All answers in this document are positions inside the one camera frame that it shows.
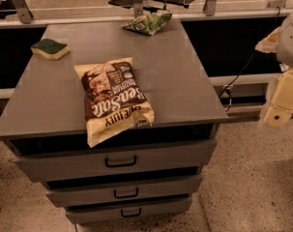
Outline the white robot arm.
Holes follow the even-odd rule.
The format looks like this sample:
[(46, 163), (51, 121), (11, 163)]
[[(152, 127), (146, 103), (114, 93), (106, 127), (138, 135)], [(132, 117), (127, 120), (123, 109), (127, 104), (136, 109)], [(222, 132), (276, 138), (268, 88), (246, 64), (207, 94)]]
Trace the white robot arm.
[(293, 115), (293, 11), (256, 46), (257, 51), (275, 53), (283, 71), (268, 84), (260, 121), (271, 128), (283, 127)]

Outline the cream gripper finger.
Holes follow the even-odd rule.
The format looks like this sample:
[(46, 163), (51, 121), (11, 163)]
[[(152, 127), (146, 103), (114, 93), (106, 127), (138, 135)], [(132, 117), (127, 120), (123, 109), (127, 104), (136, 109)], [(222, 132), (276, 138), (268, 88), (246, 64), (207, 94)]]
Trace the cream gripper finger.
[(273, 83), (261, 120), (271, 128), (281, 128), (293, 115), (293, 69), (284, 72)]
[(255, 49), (262, 53), (276, 53), (279, 28), (273, 30), (267, 37), (259, 41)]

